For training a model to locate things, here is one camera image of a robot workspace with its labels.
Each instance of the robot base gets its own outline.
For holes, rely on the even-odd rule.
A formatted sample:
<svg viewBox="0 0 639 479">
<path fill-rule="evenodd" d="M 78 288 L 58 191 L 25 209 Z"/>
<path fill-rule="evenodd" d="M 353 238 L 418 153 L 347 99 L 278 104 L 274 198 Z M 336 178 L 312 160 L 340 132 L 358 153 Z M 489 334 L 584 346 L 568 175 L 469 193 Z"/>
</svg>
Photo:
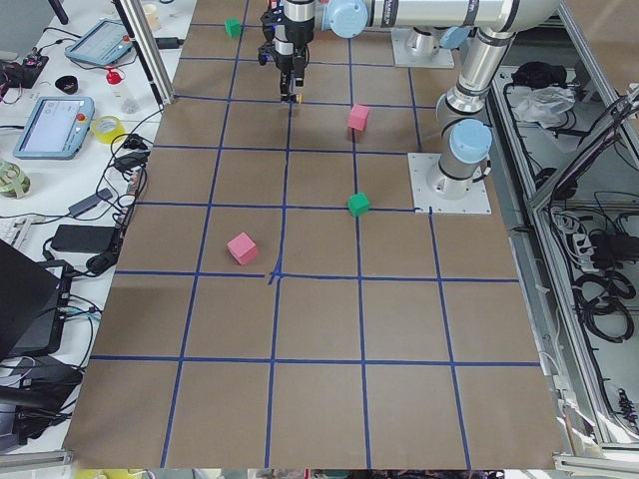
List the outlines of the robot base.
<svg viewBox="0 0 639 479">
<path fill-rule="evenodd" d="M 468 194 L 461 200 L 445 200 L 430 189 L 426 175 L 439 161 L 440 154 L 409 153 L 410 184 L 412 201 L 418 213 L 449 215 L 490 215 L 490 201 L 486 186 L 482 182 L 473 183 Z"/>
<path fill-rule="evenodd" d="M 451 69 L 455 67 L 450 50 L 440 48 L 433 56 L 416 57 L 406 52 L 406 41 L 410 36 L 410 28 L 393 28 L 390 30 L 392 39 L 392 53 L 395 59 L 395 67 L 421 67 Z"/>
</svg>

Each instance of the roll of yellow tape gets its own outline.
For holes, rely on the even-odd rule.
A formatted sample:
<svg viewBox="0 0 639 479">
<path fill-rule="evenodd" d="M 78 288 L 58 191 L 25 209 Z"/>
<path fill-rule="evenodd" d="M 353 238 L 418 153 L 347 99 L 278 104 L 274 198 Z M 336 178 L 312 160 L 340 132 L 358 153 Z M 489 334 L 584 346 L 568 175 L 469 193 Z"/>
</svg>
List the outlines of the roll of yellow tape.
<svg viewBox="0 0 639 479">
<path fill-rule="evenodd" d="M 124 125 L 118 117 L 100 117 L 91 122 L 91 131 L 96 138 L 107 145 L 115 140 L 121 142 L 125 139 Z"/>
</svg>

